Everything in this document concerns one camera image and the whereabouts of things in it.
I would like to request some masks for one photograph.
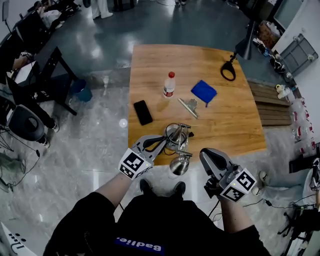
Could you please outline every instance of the blue cloth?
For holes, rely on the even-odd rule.
[[[217,91],[203,80],[198,82],[192,88],[191,92],[205,102],[205,107],[207,107],[208,103],[217,95]]]

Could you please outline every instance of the wooden bench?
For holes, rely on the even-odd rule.
[[[289,126],[291,118],[290,103],[285,99],[278,99],[274,87],[248,82],[258,109],[262,126]]]

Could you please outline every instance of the black shoe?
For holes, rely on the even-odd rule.
[[[147,194],[152,190],[150,183],[144,178],[140,179],[139,186],[140,186],[141,192],[144,194]]]
[[[186,183],[184,183],[183,181],[179,181],[173,189],[173,193],[175,195],[181,195],[183,196],[183,194],[186,192]]]

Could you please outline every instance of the dark green floor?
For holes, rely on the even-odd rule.
[[[143,0],[131,10],[94,21],[91,9],[83,7],[53,33],[40,55],[47,57],[58,46],[71,69],[80,75],[130,67],[135,44],[180,44],[233,51],[246,36],[248,21],[240,10],[222,0],[188,0],[183,7],[175,7],[174,0]],[[254,46],[252,59],[239,57],[239,62],[247,78],[281,81],[268,58]]]

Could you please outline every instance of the table top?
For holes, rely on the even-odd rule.
[[[232,52],[188,45],[147,44],[133,48],[130,88],[128,146],[144,135],[162,135],[170,123],[191,126],[190,161],[198,161],[200,150],[215,148],[236,156],[266,149],[265,136],[258,110],[237,60],[233,61],[234,81],[225,80],[220,68]],[[175,73],[173,96],[165,99],[163,89],[168,73]],[[206,104],[191,89],[200,80],[212,86],[217,95]],[[196,99],[198,119],[178,101]],[[144,100],[153,122],[140,125],[133,104]],[[167,165],[178,156],[161,153],[155,165]]]

